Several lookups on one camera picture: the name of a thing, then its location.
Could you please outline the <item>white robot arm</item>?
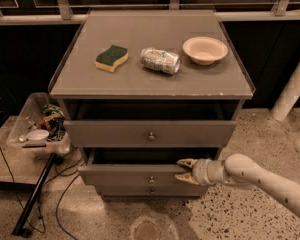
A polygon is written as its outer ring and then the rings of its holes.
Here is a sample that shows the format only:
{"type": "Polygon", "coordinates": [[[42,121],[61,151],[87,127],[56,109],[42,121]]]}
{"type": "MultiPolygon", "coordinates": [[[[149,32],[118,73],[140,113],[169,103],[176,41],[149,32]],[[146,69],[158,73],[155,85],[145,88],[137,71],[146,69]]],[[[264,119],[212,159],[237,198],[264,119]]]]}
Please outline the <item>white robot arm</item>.
{"type": "Polygon", "coordinates": [[[243,154],[225,160],[181,159],[177,164],[188,168],[175,178],[193,185],[216,183],[231,187],[256,186],[300,218],[300,184],[272,173],[243,154]]]}

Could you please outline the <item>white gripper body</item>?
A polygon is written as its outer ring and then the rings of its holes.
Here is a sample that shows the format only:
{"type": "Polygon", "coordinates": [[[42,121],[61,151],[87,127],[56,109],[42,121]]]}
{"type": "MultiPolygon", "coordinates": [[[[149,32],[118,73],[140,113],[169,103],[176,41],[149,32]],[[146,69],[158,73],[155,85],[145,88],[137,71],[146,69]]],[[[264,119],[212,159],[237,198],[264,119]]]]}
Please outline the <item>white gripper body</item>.
{"type": "Polygon", "coordinates": [[[208,175],[208,166],[210,163],[210,159],[199,159],[196,161],[192,170],[192,175],[199,185],[213,184],[208,175]]]}

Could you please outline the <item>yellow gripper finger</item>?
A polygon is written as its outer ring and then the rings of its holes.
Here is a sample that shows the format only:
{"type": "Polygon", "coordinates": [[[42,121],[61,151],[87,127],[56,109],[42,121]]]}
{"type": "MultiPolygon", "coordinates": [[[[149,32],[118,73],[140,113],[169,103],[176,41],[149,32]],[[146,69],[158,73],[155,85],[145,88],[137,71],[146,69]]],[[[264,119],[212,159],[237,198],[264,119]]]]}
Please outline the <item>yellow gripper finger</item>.
{"type": "Polygon", "coordinates": [[[177,161],[178,165],[185,166],[190,169],[193,169],[196,163],[197,163],[197,159],[192,159],[192,158],[180,159],[177,161]]]}
{"type": "Polygon", "coordinates": [[[198,181],[192,176],[190,172],[184,174],[175,174],[174,177],[182,182],[198,185],[198,181]]]}

